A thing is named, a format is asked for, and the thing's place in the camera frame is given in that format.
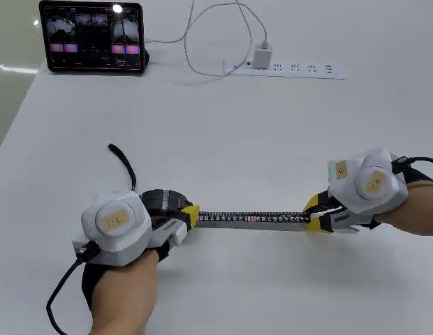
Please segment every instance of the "charger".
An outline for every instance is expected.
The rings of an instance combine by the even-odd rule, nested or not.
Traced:
[[[254,60],[252,61],[252,67],[258,69],[267,69],[270,67],[272,56],[272,45],[267,41],[263,41],[261,44],[257,44],[254,50]]]

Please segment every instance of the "tablet screen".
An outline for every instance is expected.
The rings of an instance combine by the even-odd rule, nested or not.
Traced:
[[[138,4],[43,1],[41,19],[52,70],[140,70]]]

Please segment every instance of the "white power strip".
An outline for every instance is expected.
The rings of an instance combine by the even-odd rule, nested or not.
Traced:
[[[231,75],[263,75],[266,77],[298,77],[319,79],[345,79],[345,71],[333,62],[319,61],[277,61],[271,60],[269,68],[259,70],[253,68],[252,61],[246,61]],[[224,61],[224,72],[232,71],[239,63]]]

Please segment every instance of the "paper label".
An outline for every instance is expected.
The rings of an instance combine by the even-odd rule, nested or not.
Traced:
[[[365,191],[369,194],[377,194],[386,182],[387,176],[379,171],[372,173],[369,181],[365,184]]]
[[[336,179],[340,180],[348,176],[347,172],[347,162],[341,161],[336,163]]]
[[[116,211],[113,214],[104,216],[100,219],[100,224],[104,232],[110,232],[130,222],[128,213],[124,209]]]

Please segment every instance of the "table surface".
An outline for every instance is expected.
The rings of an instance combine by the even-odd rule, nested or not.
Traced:
[[[129,187],[110,142],[139,191],[177,190],[210,211],[300,210],[327,187],[329,159],[374,147],[433,156],[433,1],[247,3],[273,57],[340,61],[348,79],[206,83],[181,45],[149,45],[142,77],[43,66],[0,149],[0,334],[54,333],[45,302],[73,260],[81,212],[95,194]],[[146,37],[179,35],[188,7],[145,1]],[[224,8],[197,23],[197,66],[218,71],[242,56],[239,15]],[[54,305],[69,334],[90,327],[80,276]],[[147,334],[321,332],[433,334],[433,237],[202,228],[159,266]]]

